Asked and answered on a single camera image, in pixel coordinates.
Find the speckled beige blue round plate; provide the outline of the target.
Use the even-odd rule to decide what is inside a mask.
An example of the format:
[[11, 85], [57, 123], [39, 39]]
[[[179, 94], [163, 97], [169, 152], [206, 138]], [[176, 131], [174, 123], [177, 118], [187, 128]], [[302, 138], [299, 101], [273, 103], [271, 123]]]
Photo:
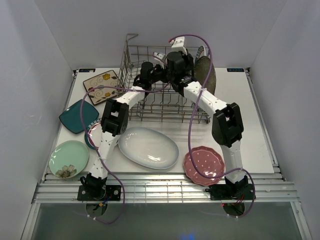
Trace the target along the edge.
[[[204, 84], [208, 72], [211, 68], [210, 75], [206, 84]], [[207, 56], [202, 56], [199, 58], [198, 62], [194, 65], [194, 77], [196, 80], [202, 85], [205, 86], [206, 89], [212, 94], [215, 94], [216, 85], [217, 85], [217, 77], [213, 63]]]

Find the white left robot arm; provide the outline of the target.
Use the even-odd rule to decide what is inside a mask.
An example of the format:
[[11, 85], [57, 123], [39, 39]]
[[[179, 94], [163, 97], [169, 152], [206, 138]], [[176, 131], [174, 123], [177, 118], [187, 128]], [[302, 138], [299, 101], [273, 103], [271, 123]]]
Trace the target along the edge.
[[159, 64], [144, 62], [132, 87], [123, 88], [124, 95], [106, 101], [100, 122], [102, 130], [100, 145], [93, 146], [97, 157], [86, 177], [80, 179], [85, 192], [91, 198], [100, 200], [106, 195], [106, 180], [111, 173], [106, 166], [106, 160], [111, 158], [120, 135], [127, 129], [129, 110], [145, 99], [152, 92], [152, 85], [158, 81], [167, 82], [166, 68]]

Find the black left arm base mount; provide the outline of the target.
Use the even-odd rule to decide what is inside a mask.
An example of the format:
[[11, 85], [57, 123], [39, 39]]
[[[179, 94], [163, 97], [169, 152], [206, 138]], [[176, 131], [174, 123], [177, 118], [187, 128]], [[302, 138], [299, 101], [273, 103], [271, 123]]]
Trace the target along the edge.
[[82, 202], [99, 201], [120, 201], [122, 187], [120, 185], [106, 185], [97, 195], [91, 194], [83, 185], [78, 189], [77, 200]]

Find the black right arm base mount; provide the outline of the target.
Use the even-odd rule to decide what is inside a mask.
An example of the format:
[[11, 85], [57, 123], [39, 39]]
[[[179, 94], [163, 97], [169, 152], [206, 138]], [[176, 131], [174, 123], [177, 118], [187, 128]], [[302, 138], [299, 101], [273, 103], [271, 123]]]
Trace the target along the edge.
[[210, 194], [211, 200], [252, 200], [256, 198], [252, 184], [240, 190], [234, 190], [227, 184], [215, 184], [206, 188], [205, 192]]

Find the grey wire dish rack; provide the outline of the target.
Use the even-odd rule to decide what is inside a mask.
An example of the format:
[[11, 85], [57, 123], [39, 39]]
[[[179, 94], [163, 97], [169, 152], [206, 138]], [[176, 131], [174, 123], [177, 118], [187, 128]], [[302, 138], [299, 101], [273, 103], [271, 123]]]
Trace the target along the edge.
[[[168, 54], [171, 47], [167, 45], [148, 45], [139, 43], [139, 35], [128, 33], [125, 38], [120, 70], [118, 72], [118, 86], [129, 89], [134, 79], [140, 74], [142, 63], [157, 61], [153, 53]], [[130, 120], [154, 122], [188, 123], [192, 116], [195, 103], [182, 97], [171, 86], [158, 81], [151, 87], [155, 93], [150, 93], [139, 101], [129, 111]]]

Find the pink polka dot plate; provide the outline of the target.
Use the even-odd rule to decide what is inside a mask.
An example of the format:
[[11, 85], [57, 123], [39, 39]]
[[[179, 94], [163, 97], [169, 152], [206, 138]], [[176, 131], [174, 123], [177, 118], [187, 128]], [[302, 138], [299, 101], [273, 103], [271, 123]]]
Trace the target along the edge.
[[[215, 177], [225, 172], [225, 162], [221, 155], [213, 148], [206, 146], [191, 149], [192, 157], [197, 169], [207, 177]], [[197, 185], [208, 187], [217, 184], [220, 178], [205, 178], [201, 176], [192, 164], [190, 153], [184, 157], [183, 168], [186, 176]]]

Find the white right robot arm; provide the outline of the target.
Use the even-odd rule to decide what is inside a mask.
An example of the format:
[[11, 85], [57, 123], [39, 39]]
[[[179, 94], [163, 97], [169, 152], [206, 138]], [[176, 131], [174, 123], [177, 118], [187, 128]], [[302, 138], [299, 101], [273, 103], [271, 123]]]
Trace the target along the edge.
[[255, 186], [248, 172], [243, 168], [241, 157], [241, 139], [244, 125], [238, 104], [226, 103], [217, 98], [213, 91], [206, 89], [207, 84], [216, 83], [216, 71], [212, 60], [201, 57], [194, 63], [189, 53], [172, 51], [166, 57], [166, 79], [173, 89], [191, 100], [195, 108], [201, 108], [212, 121], [211, 134], [222, 150], [225, 183], [213, 187], [212, 196], [220, 199], [243, 197], [255, 198]]

